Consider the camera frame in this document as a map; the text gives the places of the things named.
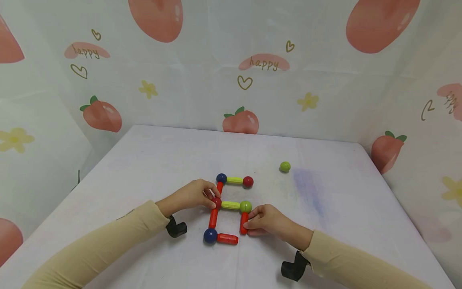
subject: red magnetic stick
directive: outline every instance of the red magnetic stick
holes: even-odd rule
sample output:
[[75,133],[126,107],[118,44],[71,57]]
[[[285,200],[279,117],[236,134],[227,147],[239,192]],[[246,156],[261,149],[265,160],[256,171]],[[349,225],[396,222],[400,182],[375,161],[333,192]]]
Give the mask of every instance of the red magnetic stick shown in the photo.
[[247,212],[243,212],[241,216],[241,234],[245,235],[247,234],[247,229],[244,228],[244,223],[249,220],[249,214]]
[[212,211],[210,212],[210,221],[208,223],[208,227],[215,229],[215,227],[217,226],[217,219],[218,219],[218,209],[215,208],[215,209],[212,209]]
[[239,242],[239,238],[234,235],[218,234],[217,242],[236,245]]
[[219,183],[217,184],[217,189],[218,189],[218,191],[221,193],[221,191],[223,190],[223,183],[222,183],[222,182],[219,182]]

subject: lime green ball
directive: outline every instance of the lime green ball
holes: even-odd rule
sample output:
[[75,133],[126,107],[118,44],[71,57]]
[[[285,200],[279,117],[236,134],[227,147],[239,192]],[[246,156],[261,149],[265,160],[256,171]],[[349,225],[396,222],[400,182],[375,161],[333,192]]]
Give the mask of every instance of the lime green ball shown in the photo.
[[281,171],[283,172],[288,172],[290,171],[290,164],[288,161],[283,161],[281,163],[281,165],[279,166],[279,169],[281,169]]
[[250,213],[252,211],[252,204],[249,201],[242,201],[240,209],[241,212]]

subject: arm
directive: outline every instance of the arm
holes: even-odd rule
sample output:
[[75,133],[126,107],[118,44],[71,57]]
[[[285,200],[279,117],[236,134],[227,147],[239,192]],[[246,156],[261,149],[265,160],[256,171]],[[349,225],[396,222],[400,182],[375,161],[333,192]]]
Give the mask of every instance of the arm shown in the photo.
[[294,223],[271,205],[256,207],[249,218],[249,235],[276,235],[299,249],[315,274],[350,289],[430,289],[377,257]]
[[120,219],[112,221],[68,245],[46,261],[23,289],[80,289],[135,245],[154,237],[167,226],[170,215],[204,205],[214,208],[214,184],[192,181],[172,195],[154,203],[147,201]]

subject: beige sleeve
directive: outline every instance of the beige sleeve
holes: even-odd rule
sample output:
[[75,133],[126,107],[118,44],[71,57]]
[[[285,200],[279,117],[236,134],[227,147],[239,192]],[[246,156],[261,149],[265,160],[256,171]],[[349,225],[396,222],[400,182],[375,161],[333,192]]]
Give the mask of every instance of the beige sleeve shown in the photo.
[[320,231],[314,231],[302,255],[315,274],[350,289],[430,289],[406,272]]
[[23,289],[79,289],[133,246],[165,229],[165,218],[153,201],[88,233],[46,261]]

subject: printed wall fabric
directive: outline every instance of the printed wall fabric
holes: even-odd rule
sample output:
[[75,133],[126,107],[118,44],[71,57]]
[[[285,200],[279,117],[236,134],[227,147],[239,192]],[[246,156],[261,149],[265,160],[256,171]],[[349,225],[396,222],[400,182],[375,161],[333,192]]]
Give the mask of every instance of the printed wall fabric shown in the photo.
[[451,77],[440,64],[458,57],[458,1],[0,3],[0,226],[10,251],[79,170],[132,125],[151,124],[363,144],[462,286],[452,245],[462,241],[462,85],[456,61]]

